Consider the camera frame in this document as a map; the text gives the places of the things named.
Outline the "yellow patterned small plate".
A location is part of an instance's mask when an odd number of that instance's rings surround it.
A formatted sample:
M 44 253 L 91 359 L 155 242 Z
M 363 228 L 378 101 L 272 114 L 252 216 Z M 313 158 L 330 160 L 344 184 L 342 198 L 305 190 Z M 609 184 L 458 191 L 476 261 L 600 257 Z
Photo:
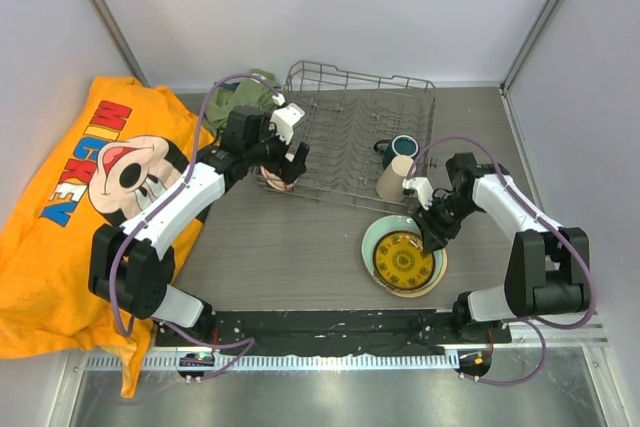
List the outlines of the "yellow patterned small plate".
M 398 291 L 425 286 L 435 273 L 433 254 L 423 251 L 422 239 L 408 231 L 395 231 L 382 237 L 374 247 L 374 272 L 384 284 Z

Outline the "light green flower plate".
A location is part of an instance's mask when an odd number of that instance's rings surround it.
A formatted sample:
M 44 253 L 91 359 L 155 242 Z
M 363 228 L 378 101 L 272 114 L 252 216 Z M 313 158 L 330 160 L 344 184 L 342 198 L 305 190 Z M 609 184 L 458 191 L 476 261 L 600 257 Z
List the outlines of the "light green flower plate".
M 373 277 L 367 267 L 368 264 L 373 261 L 372 255 L 374 247 L 382 237 L 395 231 L 408 231 L 417 234 L 421 238 L 417 225 L 408 216 L 389 215 L 372 223 L 366 230 L 361 243 L 361 257 L 363 259 L 364 266 L 372 279 Z

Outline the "white red patterned bowl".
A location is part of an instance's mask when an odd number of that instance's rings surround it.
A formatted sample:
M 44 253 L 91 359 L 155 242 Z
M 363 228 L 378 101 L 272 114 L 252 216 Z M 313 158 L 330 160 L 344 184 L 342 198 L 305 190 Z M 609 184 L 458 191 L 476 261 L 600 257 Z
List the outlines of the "white red patterned bowl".
M 264 166 L 260 167 L 260 173 L 266 184 L 277 191 L 289 192 L 295 187 L 295 183 L 284 182 L 278 175 L 270 172 Z

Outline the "cream bird painted plate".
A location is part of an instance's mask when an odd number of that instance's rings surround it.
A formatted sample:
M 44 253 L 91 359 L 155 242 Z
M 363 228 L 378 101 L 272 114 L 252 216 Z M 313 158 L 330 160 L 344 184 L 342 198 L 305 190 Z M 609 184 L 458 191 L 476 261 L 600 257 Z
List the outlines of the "cream bird painted plate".
M 435 273 L 431 278 L 431 280 L 425 286 L 413 291 L 398 291 L 395 289 L 391 289 L 389 286 L 384 284 L 382 280 L 374 272 L 373 261 L 368 264 L 367 269 L 369 270 L 373 279 L 391 294 L 401 298 L 418 298 L 431 292 L 442 280 L 447 270 L 447 265 L 448 265 L 447 252 L 445 250 L 438 250 L 431 254 L 434 255 L 435 261 L 436 261 Z

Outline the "beige paper cup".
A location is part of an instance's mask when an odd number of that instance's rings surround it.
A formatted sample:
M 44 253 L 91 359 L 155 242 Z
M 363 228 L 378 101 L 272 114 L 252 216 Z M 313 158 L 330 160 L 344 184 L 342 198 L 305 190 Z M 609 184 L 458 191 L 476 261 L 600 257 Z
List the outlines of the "beige paper cup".
M 398 155 L 391 160 L 376 184 L 376 193 L 383 201 L 401 202 L 403 200 L 402 184 L 412 164 L 413 159 L 406 155 Z

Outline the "dark green mug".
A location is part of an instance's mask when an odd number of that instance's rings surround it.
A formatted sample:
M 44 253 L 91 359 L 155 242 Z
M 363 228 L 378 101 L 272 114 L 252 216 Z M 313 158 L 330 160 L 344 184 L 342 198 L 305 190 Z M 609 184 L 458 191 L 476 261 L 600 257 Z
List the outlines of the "dark green mug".
M 382 165 L 387 168 L 392 160 L 400 155 L 414 159 L 420 150 L 417 140 L 409 135 L 397 135 L 391 139 L 381 139 L 377 141 L 373 150 L 382 159 Z

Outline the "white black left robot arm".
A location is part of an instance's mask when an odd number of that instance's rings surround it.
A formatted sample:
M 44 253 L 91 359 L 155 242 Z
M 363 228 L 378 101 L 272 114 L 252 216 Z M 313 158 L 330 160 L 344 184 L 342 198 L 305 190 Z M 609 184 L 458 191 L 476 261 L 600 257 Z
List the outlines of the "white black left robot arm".
M 251 169 L 263 167 L 286 184 L 304 174 L 309 145 L 289 150 L 304 116 L 294 103 L 272 113 L 236 106 L 220 142 L 201 149 L 171 180 L 142 164 L 167 159 L 171 145 L 164 139 L 140 136 L 105 150 L 91 191 L 109 221 L 93 236 L 89 291 L 109 302 L 114 315 L 170 324 L 190 345 L 205 344 L 214 313 L 207 302 L 172 286 L 173 242 Z

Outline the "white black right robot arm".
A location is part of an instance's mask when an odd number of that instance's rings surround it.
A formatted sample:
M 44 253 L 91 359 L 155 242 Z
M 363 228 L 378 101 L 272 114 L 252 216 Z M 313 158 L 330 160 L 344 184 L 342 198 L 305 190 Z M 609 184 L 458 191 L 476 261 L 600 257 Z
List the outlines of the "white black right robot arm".
M 472 214 L 486 213 L 511 243 L 502 284 L 460 294 L 453 304 L 451 327 L 457 338 L 472 342 L 502 321 L 584 313 L 591 316 L 592 279 L 589 239 L 580 228 L 568 228 L 544 214 L 522 195 L 501 165 L 481 164 L 471 153 L 446 163 L 450 190 L 436 195 L 425 177 L 403 181 L 419 202 L 412 219 L 422 249 L 446 247 Z

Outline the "green crumpled cloth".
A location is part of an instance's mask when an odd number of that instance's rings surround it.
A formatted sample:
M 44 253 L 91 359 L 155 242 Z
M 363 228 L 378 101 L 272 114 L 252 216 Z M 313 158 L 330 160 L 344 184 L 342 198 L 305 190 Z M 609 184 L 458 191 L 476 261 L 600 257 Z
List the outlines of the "green crumpled cloth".
M 242 78 L 222 84 L 207 103 L 203 127 L 215 134 L 226 127 L 229 114 L 236 106 L 252 106 L 263 112 L 271 111 L 275 103 L 273 92 L 257 80 Z

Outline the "orange Mickey t-shirt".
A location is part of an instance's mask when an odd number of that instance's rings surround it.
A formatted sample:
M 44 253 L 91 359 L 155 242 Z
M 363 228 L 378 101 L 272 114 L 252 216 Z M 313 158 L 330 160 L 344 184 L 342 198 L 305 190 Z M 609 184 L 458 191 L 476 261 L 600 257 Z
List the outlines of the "orange Mickey t-shirt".
M 170 143 L 165 161 L 143 161 L 163 180 L 214 140 L 167 88 L 98 77 L 84 109 L 25 189 L 1 233 L 1 355 L 5 359 L 102 348 L 123 363 L 121 394 L 135 394 L 152 324 L 128 320 L 89 291 L 91 243 L 109 219 L 92 194 L 100 155 L 140 136 Z

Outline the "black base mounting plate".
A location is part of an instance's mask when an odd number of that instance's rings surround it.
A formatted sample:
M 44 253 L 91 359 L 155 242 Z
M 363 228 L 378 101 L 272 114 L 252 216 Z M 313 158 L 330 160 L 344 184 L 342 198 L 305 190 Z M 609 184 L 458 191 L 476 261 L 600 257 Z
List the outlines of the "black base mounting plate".
M 457 325 L 435 309 L 219 311 L 189 335 L 215 344 L 253 338 L 257 356 L 408 356 L 441 353 L 446 345 L 508 344 L 498 322 Z

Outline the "grey aluminium frame post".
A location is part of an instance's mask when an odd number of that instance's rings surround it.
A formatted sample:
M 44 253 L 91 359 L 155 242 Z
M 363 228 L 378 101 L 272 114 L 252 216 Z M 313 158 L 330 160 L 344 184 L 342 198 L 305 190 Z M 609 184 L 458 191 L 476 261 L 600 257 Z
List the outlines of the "grey aluminium frame post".
M 129 42 L 125 38 L 124 33 L 122 32 L 107 1 L 88 0 L 88 2 L 130 73 L 144 86 L 148 87 L 149 81 L 133 50 L 131 49 Z

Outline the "right aluminium frame post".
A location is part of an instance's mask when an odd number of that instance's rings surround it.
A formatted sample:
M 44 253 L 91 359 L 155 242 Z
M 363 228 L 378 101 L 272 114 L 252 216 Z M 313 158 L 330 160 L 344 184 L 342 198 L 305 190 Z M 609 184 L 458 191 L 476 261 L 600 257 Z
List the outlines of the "right aluminium frame post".
M 513 87 L 534 48 L 545 33 L 549 23 L 560 8 L 563 0 L 544 0 L 534 22 L 529 28 L 513 62 L 511 63 L 504 80 L 500 84 L 503 94 Z

